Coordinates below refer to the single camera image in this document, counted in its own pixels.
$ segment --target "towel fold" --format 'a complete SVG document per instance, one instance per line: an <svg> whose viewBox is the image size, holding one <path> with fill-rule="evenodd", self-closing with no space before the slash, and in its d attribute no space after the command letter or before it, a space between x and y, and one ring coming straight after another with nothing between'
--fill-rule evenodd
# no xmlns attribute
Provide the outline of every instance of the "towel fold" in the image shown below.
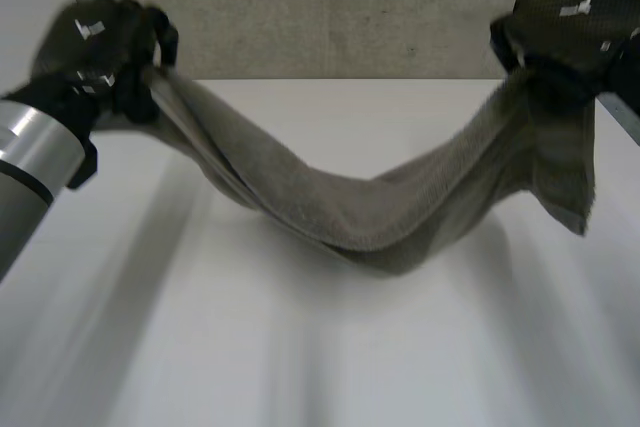
<svg viewBox="0 0 640 427"><path fill-rule="evenodd" d="M521 190L572 232L585 232L594 198L594 103L570 111L549 105L548 95L536 95L533 71L513 73L448 142L368 180L308 166L173 70L146 75L158 121L133 126L114 117L100 129L153 135L191 157L237 203L350 262L410 270Z"/></svg>

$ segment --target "fabric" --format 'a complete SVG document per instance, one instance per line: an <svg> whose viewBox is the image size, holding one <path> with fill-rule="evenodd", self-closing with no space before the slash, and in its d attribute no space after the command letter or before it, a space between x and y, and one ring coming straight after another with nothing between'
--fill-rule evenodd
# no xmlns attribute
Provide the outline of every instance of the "fabric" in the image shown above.
<svg viewBox="0 0 640 427"><path fill-rule="evenodd" d="M373 179L322 172L196 82L153 69L161 116L134 128L198 163L222 193L339 257L386 273L421 264L472 229L505 197L529 190L584 234L594 198L594 104L564 111L520 70L451 140Z"/></svg>

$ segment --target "metal cylinder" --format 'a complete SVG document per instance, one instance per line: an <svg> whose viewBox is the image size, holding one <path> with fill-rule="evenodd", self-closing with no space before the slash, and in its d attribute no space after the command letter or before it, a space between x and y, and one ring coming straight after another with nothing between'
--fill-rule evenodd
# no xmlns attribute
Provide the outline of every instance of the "metal cylinder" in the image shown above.
<svg viewBox="0 0 640 427"><path fill-rule="evenodd" d="M0 280L84 156L78 138L51 116L0 101Z"/></svg>

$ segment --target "robotic arm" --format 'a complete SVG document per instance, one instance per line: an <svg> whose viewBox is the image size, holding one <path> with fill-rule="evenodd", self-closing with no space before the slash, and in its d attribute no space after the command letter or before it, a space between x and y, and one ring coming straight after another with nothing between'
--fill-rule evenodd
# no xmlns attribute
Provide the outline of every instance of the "robotic arm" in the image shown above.
<svg viewBox="0 0 640 427"><path fill-rule="evenodd" d="M535 69L554 108L600 97L640 144L640 0L518 0L491 26L505 69ZM88 0L58 15L27 85L0 99L0 280L64 187L97 170L91 132L103 115L159 115L142 72L173 66L167 16L132 0Z"/></svg>
<svg viewBox="0 0 640 427"><path fill-rule="evenodd" d="M142 69L175 63L166 15L132 0L63 9L36 55L33 79L0 99L0 281L63 188L97 171L90 135L105 113L133 123L158 115Z"/></svg>

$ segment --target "white table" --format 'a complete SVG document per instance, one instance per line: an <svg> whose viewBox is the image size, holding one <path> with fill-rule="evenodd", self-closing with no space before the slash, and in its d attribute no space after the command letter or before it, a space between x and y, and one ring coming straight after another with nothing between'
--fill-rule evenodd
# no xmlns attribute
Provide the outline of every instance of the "white table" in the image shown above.
<svg viewBox="0 0 640 427"><path fill-rule="evenodd" d="M355 176L434 147L495 84L207 82ZM640 151L604 109L586 239L518 195L390 280L274 230L150 139L96 144L99 175L0 287L0 426L639 425Z"/></svg>

